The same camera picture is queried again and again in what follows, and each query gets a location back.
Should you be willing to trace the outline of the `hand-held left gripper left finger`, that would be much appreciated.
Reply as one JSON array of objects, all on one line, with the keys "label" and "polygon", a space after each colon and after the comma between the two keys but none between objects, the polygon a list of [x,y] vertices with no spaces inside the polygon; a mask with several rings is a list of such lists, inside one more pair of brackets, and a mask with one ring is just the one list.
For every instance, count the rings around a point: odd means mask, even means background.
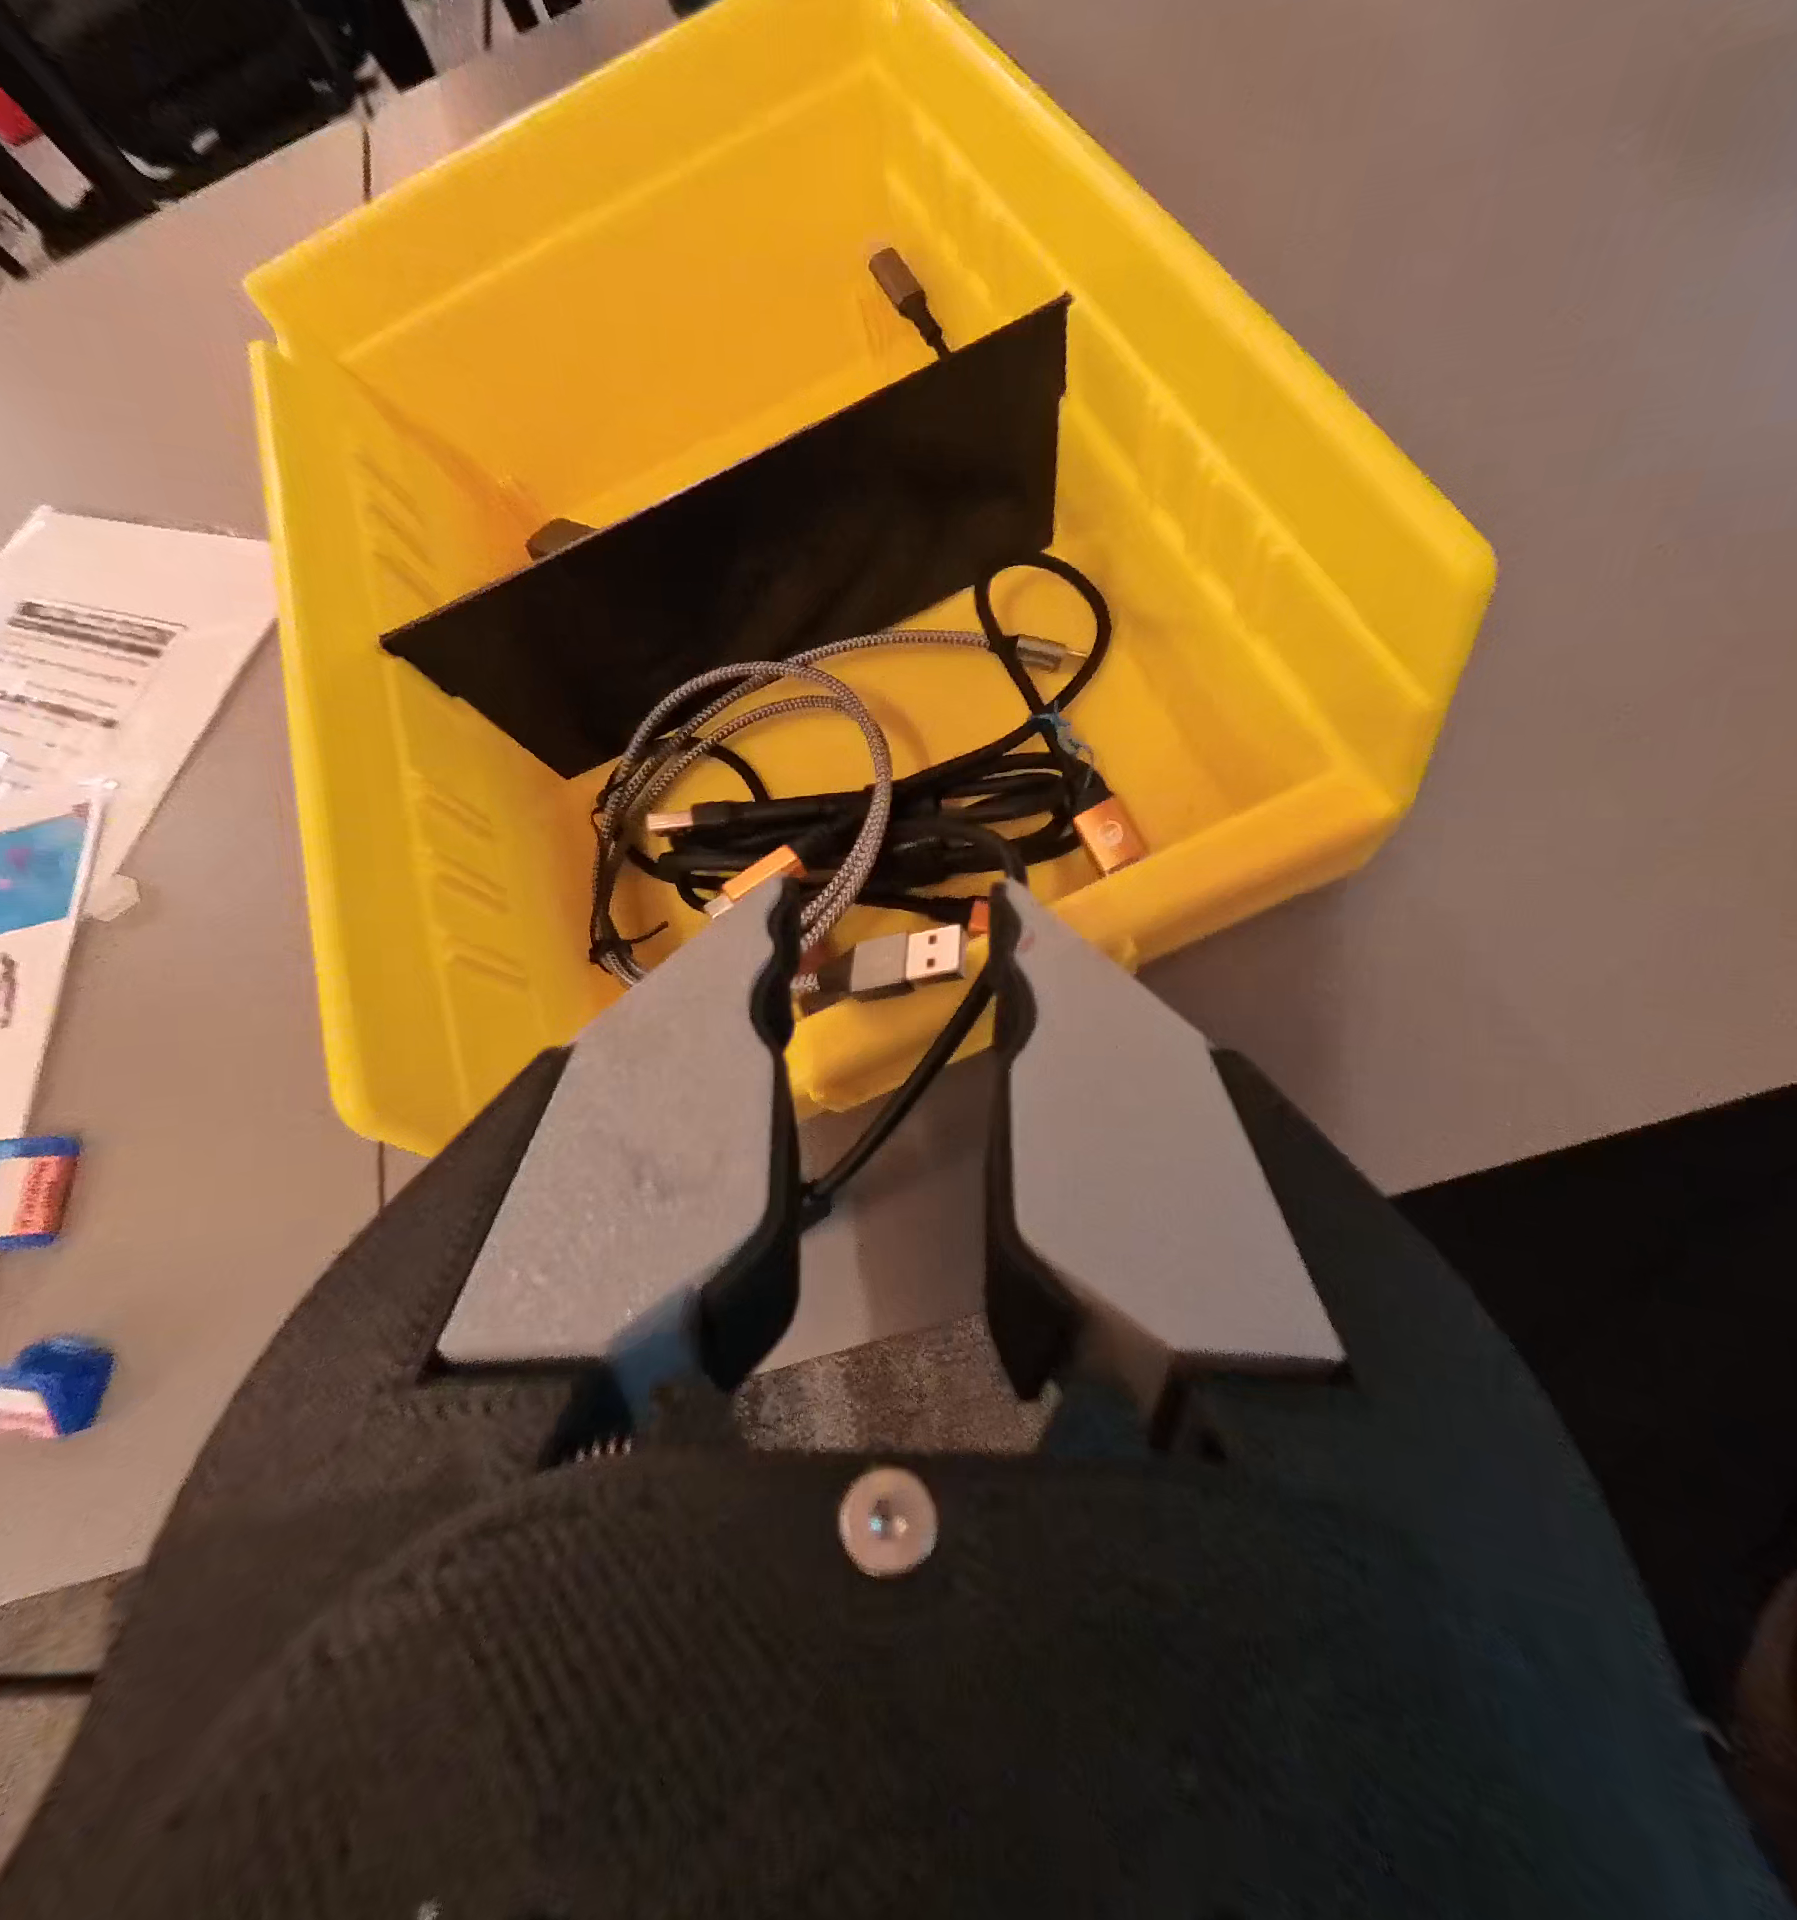
[{"label": "hand-held left gripper left finger", "polygon": [[580,1027],[440,1336],[471,1373],[605,1363],[739,1387],[801,1304],[792,974],[764,882]]}]

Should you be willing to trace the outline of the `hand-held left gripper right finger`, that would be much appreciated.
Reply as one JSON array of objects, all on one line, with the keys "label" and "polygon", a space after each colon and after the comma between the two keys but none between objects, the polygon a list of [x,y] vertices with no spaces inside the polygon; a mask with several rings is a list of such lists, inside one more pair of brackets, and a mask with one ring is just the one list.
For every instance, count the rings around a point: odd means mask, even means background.
[{"label": "hand-held left gripper right finger", "polygon": [[984,1324],[1010,1387],[1088,1376],[1173,1404],[1198,1376],[1347,1363],[1208,1038],[1002,882]]}]

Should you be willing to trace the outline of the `yellow plastic bin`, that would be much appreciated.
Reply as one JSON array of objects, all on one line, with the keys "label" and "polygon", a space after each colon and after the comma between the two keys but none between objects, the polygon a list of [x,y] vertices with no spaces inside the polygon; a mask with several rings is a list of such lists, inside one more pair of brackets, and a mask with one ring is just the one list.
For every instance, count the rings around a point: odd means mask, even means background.
[{"label": "yellow plastic bin", "polygon": [[599,772],[541,768],[383,633],[1073,296],[1073,705],[1149,855],[1036,892],[1137,971],[1354,873],[1413,807],[1484,538],[948,4],[715,4],[246,277],[256,438],[336,1118],[440,1153],[615,999]]}]

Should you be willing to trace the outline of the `small blue plastic holder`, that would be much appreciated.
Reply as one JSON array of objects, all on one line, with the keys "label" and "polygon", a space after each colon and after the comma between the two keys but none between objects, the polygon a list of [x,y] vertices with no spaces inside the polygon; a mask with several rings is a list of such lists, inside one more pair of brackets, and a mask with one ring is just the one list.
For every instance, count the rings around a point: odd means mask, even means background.
[{"label": "small blue plastic holder", "polygon": [[0,1432],[59,1442],[95,1431],[113,1369],[113,1349],[80,1336],[19,1349],[0,1363]]},{"label": "small blue plastic holder", "polygon": [[0,1142],[0,1253],[51,1247],[80,1165],[76,1138]]}]

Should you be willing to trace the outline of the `white instruction sheet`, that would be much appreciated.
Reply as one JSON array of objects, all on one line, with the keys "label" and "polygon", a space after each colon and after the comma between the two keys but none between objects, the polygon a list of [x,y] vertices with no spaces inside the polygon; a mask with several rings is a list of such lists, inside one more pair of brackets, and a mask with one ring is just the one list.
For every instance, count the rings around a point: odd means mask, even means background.
[{"label": "white instruction sheet", "polygon": [[141,1567],[321,1228],[275,620],[262,541],[43,507],[0,554],[0,1142],[80,1142],[61,1237],[0,1253],[0,1363],[116,1358],[95,1431],[0,1432],[0,1608]]}]

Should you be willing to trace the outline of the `black bin divider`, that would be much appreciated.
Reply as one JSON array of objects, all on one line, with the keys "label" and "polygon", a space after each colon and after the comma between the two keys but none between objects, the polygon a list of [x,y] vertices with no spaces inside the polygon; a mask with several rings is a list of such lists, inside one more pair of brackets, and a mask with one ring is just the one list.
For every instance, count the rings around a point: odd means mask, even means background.
[{"label": "black bin divider", "polygon": [[550,774],[674,685],[887,629],[1053,541],[1073,296],[383,633]]}]

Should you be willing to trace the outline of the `black metal rack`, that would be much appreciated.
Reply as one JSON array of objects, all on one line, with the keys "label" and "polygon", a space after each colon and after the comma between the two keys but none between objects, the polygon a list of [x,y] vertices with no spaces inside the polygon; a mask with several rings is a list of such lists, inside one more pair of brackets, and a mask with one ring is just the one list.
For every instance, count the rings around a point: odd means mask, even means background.
[{"label": "black metal rack", "polygon": [[0,0],[0,287],[435,79],[397,0]]}]

